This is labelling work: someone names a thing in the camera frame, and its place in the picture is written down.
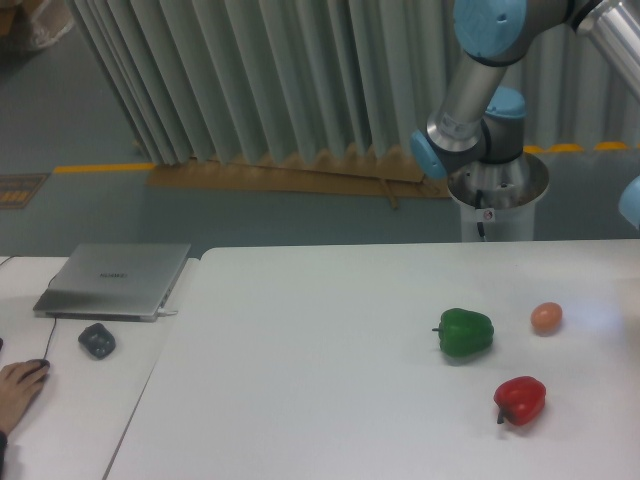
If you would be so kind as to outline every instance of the egg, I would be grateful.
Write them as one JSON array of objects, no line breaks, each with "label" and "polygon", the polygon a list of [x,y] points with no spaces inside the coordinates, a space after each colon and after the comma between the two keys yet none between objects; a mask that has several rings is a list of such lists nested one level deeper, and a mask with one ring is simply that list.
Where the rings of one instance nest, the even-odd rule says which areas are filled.
[{"label": "egg", "polygon": [[547,302],[538,305],[531,313],[531,325],[536,332],[553,332],[562,321],[562,307],[557,303]]}]

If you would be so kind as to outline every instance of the blue joint cap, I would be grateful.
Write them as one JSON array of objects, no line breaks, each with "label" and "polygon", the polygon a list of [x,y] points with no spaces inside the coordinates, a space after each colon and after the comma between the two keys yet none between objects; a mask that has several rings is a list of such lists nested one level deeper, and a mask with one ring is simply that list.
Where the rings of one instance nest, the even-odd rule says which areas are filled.
[{"label": "blue joint cap", "polygon": [[456,36],[474,57],[492,58],[518,41],[527,18],[524,0],[456,0]]},{"label": "blue joint cap", "polygon": [[416,157],[418,165],[429,178],[440,180],[447,177],[447,171],[440,158],[420,130],[416,130],[411,135],[411,151]]},{"label": "blue joint cap", "polygon": [[618,210],[631,225],[640,230],[640,177],[625,189],[620,197]]},{"label": "blue joint cap", "polygon": [[498,87],[486,113],[495,118],[519,120],[527,115],[527,107],[520,92],[512,88]]}]

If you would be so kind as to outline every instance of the silver laptop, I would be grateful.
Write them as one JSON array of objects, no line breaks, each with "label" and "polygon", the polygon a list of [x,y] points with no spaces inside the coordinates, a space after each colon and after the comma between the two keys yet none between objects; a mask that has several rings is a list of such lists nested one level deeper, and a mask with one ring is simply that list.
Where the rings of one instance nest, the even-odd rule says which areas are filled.
[{"label": "silver laptop", "polygon": [[190,245],[79,245],[33,307],[36,315],[154,321]]}]

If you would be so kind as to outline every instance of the laptop logo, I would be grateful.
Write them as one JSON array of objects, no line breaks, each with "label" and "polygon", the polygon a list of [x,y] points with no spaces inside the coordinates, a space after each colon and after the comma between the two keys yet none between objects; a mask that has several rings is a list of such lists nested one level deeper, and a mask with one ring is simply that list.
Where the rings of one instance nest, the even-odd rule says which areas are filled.
[{"label": "laptop logo", "polygon": [[101,273],[100,278],[127,278],[127,273]]}]

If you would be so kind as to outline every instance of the gray floor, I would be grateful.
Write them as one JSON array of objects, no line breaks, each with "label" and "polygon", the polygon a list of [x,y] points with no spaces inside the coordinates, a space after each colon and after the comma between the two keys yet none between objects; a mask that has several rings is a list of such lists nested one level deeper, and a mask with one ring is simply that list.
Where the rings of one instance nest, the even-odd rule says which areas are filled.
[{"label": "gray floor", "polygon": [[[536,239],[638,238],[617,212],[637,151],[556,154]],[[28,59],[0,59],[0,173],[144,161],[112,93],[72,31]],[[0,211],[0,255],[66,256],[81,242],[212,247],[457,242],[450,200],[150,188],[147,173],[53,175],[29,206]]]}]

